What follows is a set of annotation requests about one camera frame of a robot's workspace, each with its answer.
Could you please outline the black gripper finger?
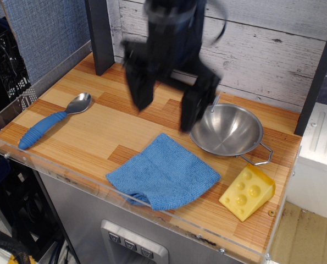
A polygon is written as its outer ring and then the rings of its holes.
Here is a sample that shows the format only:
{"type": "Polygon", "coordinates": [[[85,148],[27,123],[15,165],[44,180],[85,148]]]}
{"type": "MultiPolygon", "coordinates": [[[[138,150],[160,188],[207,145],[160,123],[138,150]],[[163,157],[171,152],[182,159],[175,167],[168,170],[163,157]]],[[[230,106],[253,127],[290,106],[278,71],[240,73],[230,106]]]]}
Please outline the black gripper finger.
{"type": "Polygon", "coordinates": [[[181,105],[181,131],[189,132],[216,97],[217,85],[194,84],[184,92],[181,105]]]}
{"type": "Polygon", "coordinates": [[[147,64],[126,62],[125,72],[132,101],[137,109],[142,111],[153,101],[156,79],[147,64]]]}

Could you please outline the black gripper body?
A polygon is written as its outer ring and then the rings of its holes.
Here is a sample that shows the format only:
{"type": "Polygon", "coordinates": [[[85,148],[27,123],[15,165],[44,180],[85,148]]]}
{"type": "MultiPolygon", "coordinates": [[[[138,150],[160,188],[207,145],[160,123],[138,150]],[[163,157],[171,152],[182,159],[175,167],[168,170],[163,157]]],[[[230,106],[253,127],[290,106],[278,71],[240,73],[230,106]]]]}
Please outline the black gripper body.
{"type": "Polygon", "coordinates": [[[125,63],[147,64],[156,81],[177,89],[183,85],[170,77],[174,70],[197,76],[197,84],[217,85],[220,78],[199,58],[203,24],[203,16],[193,16],[181,23],[172,19],[167,24],[149,21],[146,42],[122,41],[125,63]]]}

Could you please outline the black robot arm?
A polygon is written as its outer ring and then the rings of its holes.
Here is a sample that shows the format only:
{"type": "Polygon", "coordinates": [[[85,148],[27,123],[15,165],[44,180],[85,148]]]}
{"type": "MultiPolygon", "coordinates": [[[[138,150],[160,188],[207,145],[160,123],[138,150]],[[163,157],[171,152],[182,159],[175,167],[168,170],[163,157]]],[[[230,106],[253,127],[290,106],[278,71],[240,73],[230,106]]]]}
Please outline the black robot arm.
{"type": "Polygon", "coordinates": [[[156,81],[182,90],[184,132],[202,118],[220,81],[199,57],[205,6],[205,1],[145,1],[147,41],[121,43],[126,80],[136,107],[143,110],[152,103],[156,81]]]}

